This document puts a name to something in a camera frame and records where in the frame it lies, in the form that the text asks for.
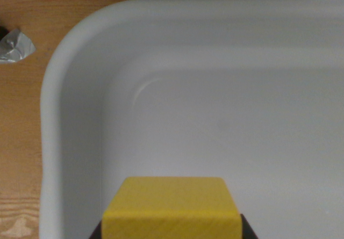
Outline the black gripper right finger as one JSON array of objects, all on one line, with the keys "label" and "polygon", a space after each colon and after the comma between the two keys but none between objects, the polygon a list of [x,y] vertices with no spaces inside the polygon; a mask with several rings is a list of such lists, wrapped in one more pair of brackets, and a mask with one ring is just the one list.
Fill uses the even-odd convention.
[{"label": "black gripper right finger", "polygon": [[242,239],[258,239],[245,216],[243,214],[240,214],[240,216],[242,221]]}]

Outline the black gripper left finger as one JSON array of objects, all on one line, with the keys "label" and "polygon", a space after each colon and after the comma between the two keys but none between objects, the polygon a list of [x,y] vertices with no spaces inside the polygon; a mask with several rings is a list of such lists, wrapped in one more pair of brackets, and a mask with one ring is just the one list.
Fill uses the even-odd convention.
[{"label": "black gripper left finger", "polygon": [[97,227],[94,229],[89,239],[102,239],[102,222],[100,221]]}]

